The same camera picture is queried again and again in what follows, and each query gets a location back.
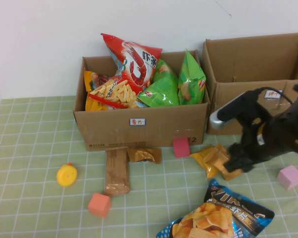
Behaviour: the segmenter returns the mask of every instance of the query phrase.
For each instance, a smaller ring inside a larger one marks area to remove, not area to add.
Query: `robotic arm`
[[[257,102],[260,93],[266,89],[281,94],[291,106],[279,115],[270,115]],[[298,84],[293,89],[298,92]],[[248,172],[254,164],[291,151],[298,153],[298,98],[292,103],[287,96],[273,88],[258,88],[241,94],[210,116],[215,129],[223,128],[233,119],[242,125],[243,135],[240,143],[228,149],[230,160],[224,166],[229,172],[236,169]]]

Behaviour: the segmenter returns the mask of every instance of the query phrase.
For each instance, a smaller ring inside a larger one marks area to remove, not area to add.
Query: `table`
[[[106,219],[87,205],[104,190],[106,153],[86,152],[73,117],[75,97],[2,100],[0,106],[0,238],[154,238],[172,220],[203,203],[208,181],[192,158],[176,159],[163,148],[163,163],[130,164],[132,191],[112,199]],[[192,152],[239,136],[206,135]],[[78,179],[70,187],[56,182],[61,165],[71,162]],[[229,186],[275,211],[259,237],[298,238],[298,186],[286,191],[277,181],[280,169],[298,168],[298,154],[277,157]]]

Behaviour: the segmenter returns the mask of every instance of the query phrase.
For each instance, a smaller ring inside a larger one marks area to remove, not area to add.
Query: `green snack bag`
[[[187,50],[179,75],[179,104],[201,103],[204,96],[205,80],[205,74],[201,67]]]
[[[149,107],[178,106],[178,79],[172,69],[159,60],[152,78],[153,84],[138,95]]]

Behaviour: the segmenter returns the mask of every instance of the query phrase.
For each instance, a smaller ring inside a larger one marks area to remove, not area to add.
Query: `pink cube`
[[[173,140],[173,151],[176,158],[187,157],[190,155],[188,138],[179,138]]]
[[[93,197],[91,198],[88,204],[88,210],[91,214],[99,217],[105,218],[109,212],[111,207],[110,197],[94,193]]]
[[[298,185],[298,169],[290,165],[280,170],[277,179],[286,190],[289,190]]]

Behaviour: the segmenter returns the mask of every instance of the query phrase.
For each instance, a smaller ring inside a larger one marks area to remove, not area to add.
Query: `small snack packet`
[[[211,179],[204,204],[173,221],[156,238],[254,238],[275,213]]]
[[[108,150],[105,195],[118,196],[130,192],[127,149]]]
[[[114,108],[138,108],[137,95],[150,85],[162,49],[127,42],[102,34],[118,70],[90,93],[90,97]]]
[[[224,164],[229,161],[230,156],[221,144],[217,144],[216,147],[206,156],[205,162],[209,165],[215,166],[224,177],[225,180],[230,181],[231,179],[239,176],[243,173],[243,170],[238,169],[229,173],[224,167]]]
[[[89,112],[89,111],[100,111],[100,110],[113,109],[112,107],[106,106],[106,105],[102,104],[101,102],[98,102],[98,101],[92,99],[89,96],[89,93],[91,91],[95,90],[97,87],[103,85],[107,81],[108,81],[107,76],[100,75],[98,73],[85,70],[84,82],[85,82],[85,88],[87,91],[85,111]]]
[[[178,106],[178,78],[173,70],[159,59],[153,84],[138,95],[149,107]]]
[[[143,161],[154,162],[156,164],[161,163],[161,149],[129,147],[127,148],[127,151],[131,163]]]
[[[204,96],[206,77],[190,52],[186,51],[179,75],[179,104],[201,103]]]
[[[205,169],[205,171],[207,172],[208,179],[213,178],[220,172],[215,166],[205,162],[205,158],[209,153],[211,153],[211,151],[213,151],[213,146],[210,145],[201,150],[200,152],[190,155],[199,163],[199,165],[201,165],[203,169]]]

